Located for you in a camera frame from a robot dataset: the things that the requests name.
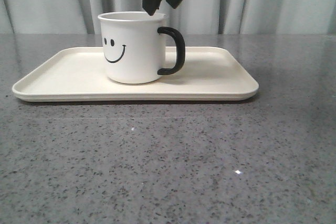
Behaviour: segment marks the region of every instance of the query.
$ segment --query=granite surface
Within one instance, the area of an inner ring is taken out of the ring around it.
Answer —
[[[229,50],[257,95],[27,103],[18,79],[101,39],[0,35],[0,223],[336,223],[336,36],[185,39]]]

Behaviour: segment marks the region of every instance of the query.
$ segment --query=white mug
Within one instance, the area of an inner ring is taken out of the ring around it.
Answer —
[[[166,27],[165,14],[114,12],[98,16],[101,25],[107,76],[117,82],[140,84],[179,71],[185,58],[185,43],[174,28]],[[165,36],[176,43],[176,64],[163,68]]]

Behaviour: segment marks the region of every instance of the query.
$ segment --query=tray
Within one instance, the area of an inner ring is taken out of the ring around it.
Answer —
[[[166,48],[167,66],[176,48]],[[258,83],[225,49],[186,47],[183,68],[147,84],[121,84],[104,72],[102,47],[68,48],[55,54],[12,87],[29,102],[117,100],[244,100]]]

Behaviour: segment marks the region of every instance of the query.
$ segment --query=black mug handle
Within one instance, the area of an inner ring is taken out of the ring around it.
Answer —
[[[176,44],[176,64],[173,68],[161,68],[157,71],[157,74],[161,76],[167,76],[178,72],[184,64],[185,60],[185,43],[182,34],[171,27],[161,26],[157,29],[159,34],[167,34],[171,36]]]

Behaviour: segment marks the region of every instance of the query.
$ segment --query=curtain fold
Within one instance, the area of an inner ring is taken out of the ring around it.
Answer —
[[[142,10],[142,0],[0,0],[0,33],[99,34],[100,13]],[[182,34],[328,34],[336,0],[183,0],[159,12]]]

